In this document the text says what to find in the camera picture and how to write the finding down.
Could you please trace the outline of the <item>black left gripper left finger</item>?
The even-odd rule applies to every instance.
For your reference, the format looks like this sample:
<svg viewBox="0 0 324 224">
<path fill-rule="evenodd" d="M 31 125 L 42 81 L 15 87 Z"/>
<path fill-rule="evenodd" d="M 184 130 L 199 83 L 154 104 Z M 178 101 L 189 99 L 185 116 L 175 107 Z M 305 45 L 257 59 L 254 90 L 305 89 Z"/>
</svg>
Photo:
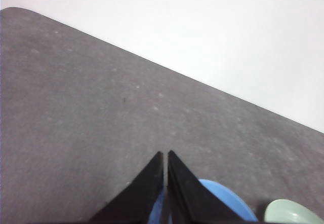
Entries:
<svg viewBox="0 0 324 224">
<path fill-rule="evenodd" d="M 157 152 L 133 181 L 90 222 L 147 222 L 164 185 L 164 157 Z"/>
</svg>

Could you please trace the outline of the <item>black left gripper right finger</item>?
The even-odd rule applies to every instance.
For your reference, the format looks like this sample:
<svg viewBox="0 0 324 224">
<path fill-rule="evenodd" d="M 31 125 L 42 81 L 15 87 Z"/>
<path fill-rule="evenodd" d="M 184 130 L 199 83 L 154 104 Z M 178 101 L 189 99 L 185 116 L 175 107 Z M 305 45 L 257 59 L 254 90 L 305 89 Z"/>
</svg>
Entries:
<svg viewBox="0 0 324 224">
<path fill-rule="evenodd" d="M 244 222 L 199 182 L 174 151 L 168 152 L 168 191 L 174 223 Z"/>
</svg>

